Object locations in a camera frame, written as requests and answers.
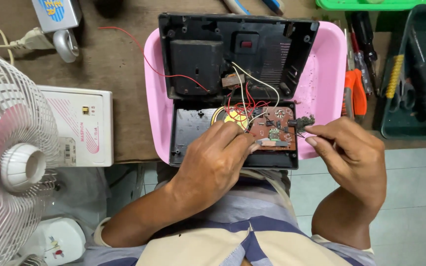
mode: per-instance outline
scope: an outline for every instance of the brown circuit board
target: brown circuit board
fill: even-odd
[[[293,120],[293,111],[288,107],[262,108],[265,113],[256,118],[250,126],[250,133],[261,145],[260,150],[297,150],[295,128],[288,126]]]

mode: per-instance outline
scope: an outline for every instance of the workbench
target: workbench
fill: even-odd
[[[327,14],[332,19],[344,21],[344,12],[317,9],[314,0],[283,2],[285,17],[320,19]],[[241,3],[254,15],[274,15],[260,0],[242,0]],[[39,85],[112,91],[115,162],[158,160],[147,110],[142,52],[125,33],[99,30],[98,27],[121,27],[143,45],[158,27],[157,15],[164,11],[228,13],[226,6],[220,0],[124,0],[118,13],[103,8],[103,16],[91,0],[80,0],[80,5],[83,21],[75,34],[81,56],[74,63],[62,61],[55,50],[16,51],[15,66]],[[38,26],[31,1],[0,0],[0,28],[10,41],[22,38]],[[379,37],[374,43],[376,50],[382,46]],[[0,55],[7,57],[7,52],[0,49]],[[370,103],[364,123],[366,129],[371,128],[373,114],[373,104]],[[373,134],[380,137],[377,131]],[[388,149],[426,147],[426,141],[386,140],[385,143]]]

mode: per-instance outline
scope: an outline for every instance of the electric fan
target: electric fan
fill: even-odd
[[[35,256],[9,261],[36,229],[52,193],[55,177],[46,166],[58,159],[57,135],[44,95],[0,58],[1,266],[44,265]]]

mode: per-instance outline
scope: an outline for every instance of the red switch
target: red switch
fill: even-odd
[[[241,48],[252,48],[252,41],[242,41]]]

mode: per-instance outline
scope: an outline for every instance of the person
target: person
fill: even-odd
[[[233,122],[216,122],[177,173],[158,167],[156,189],[100,223],[89,266],[373,266],[369,225],[386,197],[384,144],[348,118],[306,131],[340,185],[300,231],[286,173],[242,169],[257,150]]]

